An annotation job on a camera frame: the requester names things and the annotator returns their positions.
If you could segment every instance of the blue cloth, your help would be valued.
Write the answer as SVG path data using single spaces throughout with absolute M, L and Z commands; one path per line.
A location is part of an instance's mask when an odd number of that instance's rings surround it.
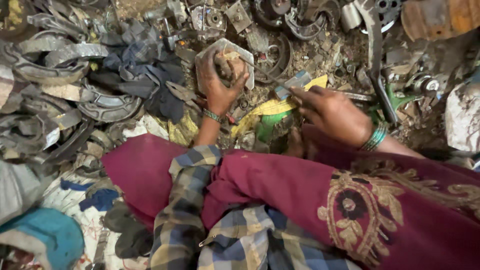
M 63 178 L 60 179 L 60 187 L 63 190 L 71 189 L 76 191 L 86 191 L 90 186 L 94 183 L 87 183 L 87 184 L 76 184 Z M 87 197 L 85 200 L 78 203 L 80 206 L 80 211 L 85 211 L 90 207 L 95 207 L 98 211 L 108 211 L 113 207 L 113 200 L 118 198 L 120 195 L 116 190 L 103 188 L 97 190 L 95 193 L 91 195 L 91 197 Z

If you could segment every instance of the rusty metal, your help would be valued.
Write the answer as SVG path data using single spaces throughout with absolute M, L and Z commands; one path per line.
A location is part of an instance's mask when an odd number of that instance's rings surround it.
M 375 2 L 373 0 L 355 0 L 354 3 L 363 17 L 368 31 L 368 68 L 373 89 L 378 97 L 385 119 L 390 123 L 396 123 L 398 122 L 398 116 L 380 77 L 383 37 Z
M 225 15 L 230 19 L 237 33 L 240 33 L 252 24 L 252 20 L 250 20 L 240 0 L 227 9 Z
M 293 59 L 293 48 L 288 37 L 284 34 L 281 34 L 278 40 L 281 43 L 280 48 L 278 50 L 279 58 L 276 64 L 273 66 L 273 68 L 270 71 L 268 71 L 268 73 L 275 79 L 278 79 L 283 74 L 285 74 L 285 72 L 287 71 Z M 259 81 L 264 84 L 269 84 L 273 80 L 269 78 L 266 78 L 264 80 L 259 78 L 258 76 L 255 76 L 255 81 Z
M 478 0 L 410 0 L 403 3 L 402 25 L 410 39 L 447 39 L 480 26 Z

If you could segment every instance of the metal rod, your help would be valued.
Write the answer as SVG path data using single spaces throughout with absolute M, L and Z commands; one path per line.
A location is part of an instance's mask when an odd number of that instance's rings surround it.
M 250 66 L 256 68 L 258 71 L 260 71 L 261 73 L 265 74 L 267 76 L 267 78 L 269 78 L 270 80 L 276 82 L 279 86 L 285 88 L 287 91 L 289 92 L 292 92 L 290 90 L 290 87 L 286 86 L 284 83 L 280 82 L 279 80 L 277 80 L 277 78 L 273 77 L 272 75 L 270 75 L 268 72 L 266 72 L 265 70 L 263 70 L 261 67 L 255 65 L 254 63 L 248 61 L 247 59 L 245 59 L 245 57 L 243 57 L 242 55 L 240 55 L 240 59 L 242 59 L 245 63 L 249 64 Z

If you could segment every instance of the metal plate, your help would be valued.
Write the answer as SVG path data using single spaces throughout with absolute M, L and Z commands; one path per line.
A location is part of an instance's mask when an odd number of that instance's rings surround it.
M 241 5 L 240 1 L 236 2 L 229 9 L 227 9 L 225 14 L 232 22 L 233 27 L 235 30 L 237 30 L 237 33 L 240 33 L 252 24 L 250 17 L 248 17 L 248 14 Z

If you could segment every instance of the green bangle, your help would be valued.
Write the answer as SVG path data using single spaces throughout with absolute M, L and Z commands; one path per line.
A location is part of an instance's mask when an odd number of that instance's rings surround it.
M 213 120 L 219 122 L 220 124 L 223 123 L 223 118 L 221 118 L 220 116 L 214 114 L 213 112 L 207 110 L 207 109 L 204 109 L 204 114 L 210 118 L 212 118 Z
M 364 151 L 374 151 L 377 149 L 379 144 L 385 139 L 388 132 L 388 125 L 385 123 L 379 123 L 372 136 L 368 141 L 363 144 L 360 150 Z

